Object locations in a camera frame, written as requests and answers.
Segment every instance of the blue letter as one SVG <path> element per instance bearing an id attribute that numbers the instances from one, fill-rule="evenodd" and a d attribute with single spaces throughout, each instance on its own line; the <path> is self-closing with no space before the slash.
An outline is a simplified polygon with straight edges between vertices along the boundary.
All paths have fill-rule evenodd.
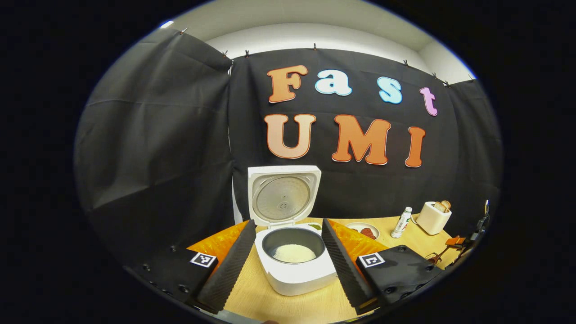
<path id="1" fill-rule="evenodd" d="M 402 87 L 398 81 L 380 77 L 376 83 L 380 89 L 382 89 L 382 91 L 380 91 L 380 98 L 382 98 L 385 103 L 399 104 L 402 102 L 402 93 L 400 93 Z"/>
<path id="2" fill-rule="evenodd" d="M 318 73 L 316 82 L 316 90 L 325 95 L 337 93 L 339 96 L 347 96 L 352 93 L 352 89 L 348 86 L 348 76 L 346 73 L 338 70 L 324 70 Z"/>

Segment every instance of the orange letter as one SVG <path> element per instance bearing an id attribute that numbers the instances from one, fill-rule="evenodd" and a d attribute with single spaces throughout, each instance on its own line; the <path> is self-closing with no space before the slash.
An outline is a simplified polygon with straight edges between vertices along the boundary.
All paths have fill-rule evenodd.
<path id="1" fill-rule="evenodd" d="M 272 95 L 268 100 L 270 103 L 275 104 L 296 98 L 296 94 L 290 92 L 289 85 L 294 90 L 300 88 L 300 76 L 292 74 L 288 77 L 289 73 L 298 73 L 305 76 L 308 70 L 304 65 L 297 65 L 268 72 L 268 76 L 272 78 Z"/>
<path id="2" fill-rule="evenodd" d="M 386 158 L 386 135 L 390 129 L 389 122 L 375 119 L 364 135 L 354 116 L 338 115 L 334 117 L 334 121 L 340 125 L 338 149 L 336 153 L 332 154 L 334 161 L 350 161 L 352 156 L 348 153 L 348 146 L 352 146 L 356 162 L 362 161 L 368 149 L 370 149 L 370 154 L 366 157 L 367 163 L 384 165 L 388 162 Z"/>
<path id="3" fill-rule="evenodd" d="M 420 153 L 422 152 L 422 138 L 426 135 L 426 132 L 420 127 L 410 127 L 408 129 L 410 133 L 410 153 L 406 159 L 406 166 L 411 168 L 418 168 L 422 165 L 422 160 L 420 159 Z"/>
<path id="4" fill-rule="evenodd" d="M 297 159 L 305 156 L 310 149 L 310 131 L 316 121 L 314 115 L 296 115 L 298 123 L 298 145 L 289 148 L 284 145 L 284 124 L 288 121 L 286 115 L 268 115 L 264 121 L 268 124 L 268 149 L 272 154 L 284 159 Z"/>

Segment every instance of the ceiling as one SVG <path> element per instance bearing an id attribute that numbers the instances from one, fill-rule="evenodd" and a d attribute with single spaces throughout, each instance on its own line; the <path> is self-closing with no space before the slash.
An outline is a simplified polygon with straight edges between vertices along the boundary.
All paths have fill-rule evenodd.
<path id="1" fill-rule="evenodd" d="M 362 0 L 214 0 L 176 18 L 204 42 L 243 29 L 294 22 L 334 25 L 367 32 L 420 51 L 434 39 L 379 6 Z"/>

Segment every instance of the white wall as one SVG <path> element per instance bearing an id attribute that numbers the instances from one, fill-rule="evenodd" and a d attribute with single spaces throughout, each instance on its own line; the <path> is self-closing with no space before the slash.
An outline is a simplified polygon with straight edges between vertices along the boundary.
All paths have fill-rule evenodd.
<path id="1" fill-rule="evenodd" d="M 289 48 L 328 48 L 380 56 L 408 64 L 426 73 L 430 69 L 420 55 L 391 40 L 350 28 L 323 24 L 276 24 L 260 26 L 216 37 L 206 43 L 226 56 L 236 58 L 249 53 L 258 53 Z"/>
<path id="2" fill-rule="evenodd" d="M 419 55 L 440 80 L 453 84 L 476 78 L 458 57 L 437 41 L 424 46 Z"/>

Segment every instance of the rice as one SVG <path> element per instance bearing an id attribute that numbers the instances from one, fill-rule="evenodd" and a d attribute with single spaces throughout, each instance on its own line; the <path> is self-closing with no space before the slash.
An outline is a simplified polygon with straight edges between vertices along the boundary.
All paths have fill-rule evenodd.
<path id="1" fill-rule="evenodd" d="M 274 258 L 282 262 L 301 263 L 313 260 L 316 258 L 316 254 L 305 246 L 287 244 L 276 249 Z"/>

